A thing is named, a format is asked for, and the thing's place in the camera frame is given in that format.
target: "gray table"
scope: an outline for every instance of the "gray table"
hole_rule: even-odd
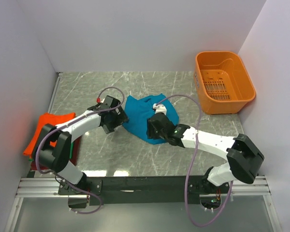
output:
[[[125,95],[136,98],[160,93],[166,96],[185,93],[197,98],[192,75],[192,72],[62,73],[50,112],[76,112],[79,115],[95,104],[98,93],[106,86],[119,87]],[[115,90],[108,93],[121,99]],[[184,98],[171,99],[171,102],[179,114],[180,122],[195,125],[199,115],[195,103]],[[229,136],[243,132],[237,115],[204,115],[200,129]],[[185,175],[192,153],[193,149],[147,144],[123,127],[108,135],[99,128],[83,136],[77,167],[89,176]],[[221,158],[199,151],[192,174],[204,174],[210,166],[223,163]],[[213,217],[199,205],[191,205],[190,210],[193,218],[200,223]],[[189,222],[183,203],[110,204],[93,215],[81,216],[68,211],[66,199],[24,198],[15,231],[33,230],[273,232],[263,196],[235,196],[234,202],[227,204],[218,220],[206,228],[196,228]]]
[[[116,86],[126,96],[137,99],[160,93],[166,96],[184,93],[197,98],[193,72],[65,72],[59,77],[50,110],[59,115],[82,114],[96,104],[98,93],[107,86]],[[121,99],[116,90],[102,96],[106,94]],[[194,126],[199,116],[196,104],[184,97],[173,98],[171,102],[180,123]],[[237,115],[203,115],[199,129],[227,136],[243,132]],[[169,144],[150,145],[123,127],[110,134],[99,128],[83,136],[77,167],[89,176],[185,175],[192,154],[192,149]],[[199,151],[191,174],[204,174],[209,167],[223,163],[220,157]]]

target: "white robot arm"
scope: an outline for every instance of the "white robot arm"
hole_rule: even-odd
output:
[[[237,137],[220,136],[196,130],[184,124],[174,125],[166,116],[166,110],[160,110],[147,120],[147,136],[150,139],[164,139],[169,144],[184,148],[196,147],[217,155],[227,162],[218,167],[211,167],[204,175],[202,187],[210,192],[226,182],[239,180],[252,184],[258,175],[264,156],[244,134]]]

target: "red cloth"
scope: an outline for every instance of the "red cloth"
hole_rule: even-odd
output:
[[[37,128],[35,130],[34,136],[23,153],[24,156],[29,156],[32,159],[32,153],[33,153],[34,146],[39,138],[42,127],[45,124],[51,124],[51,125],[55,126],[57,124],[67,122],[73,118],[75,118],[75,113],[70,113],[67,115],[53,115],[53,114],[45,113],[45,114],[41,115],[39,118],[39,121],[38,121]]]

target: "black bracket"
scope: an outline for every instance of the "black bracket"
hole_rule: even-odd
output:
[[[264,161],[264,155],[247,135],[239,134],[234,140],[232,148],[227,149],[230,170],[239,181],[252,184]]]
[[[103,103],[100,102],[88,108],[88,110],[92,110],[92,111],[106,110],[106,109],[114,108],[118,106],[119,104],[120,104],[120,100],[107,95]],[[99,115],[101,116],[100,126],[103,128],[106,134],[114,132],[115,131],[114,129],[116,127],[120,126],[124,122],[129,121],[128,116],[126,115],[125,111],[122,109],[121,106],[115,110],[99,113]]]
[[[99,195],[104,204],[118,203],[173,203],[184,202],[185,176],[142,176],[142,177],[87,177],[91,192]],[[60,184],[59,195],[76,195],[77,191]],[[227,193],[229,186],[220,187],[221,193]],[[192,175],[188,185],[188,203],[200,204],[200,194],[216,193],[203,189],[203,176]],[[69,201],[69,207],[86,206],[87,200]],[[89,205],[100,202],[90,197]]]
[[[148,139],[164,139],[170,145],[184,147],[182,138],[190,126],[185,124],[174,125],[168,117],[160,112],[147,119]]]

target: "plastic basket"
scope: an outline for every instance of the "plastic basket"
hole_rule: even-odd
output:
[[[195,61],[194,82],[205,113],[235,114],[255,98],[256,91],[235,53],[201,52]]]

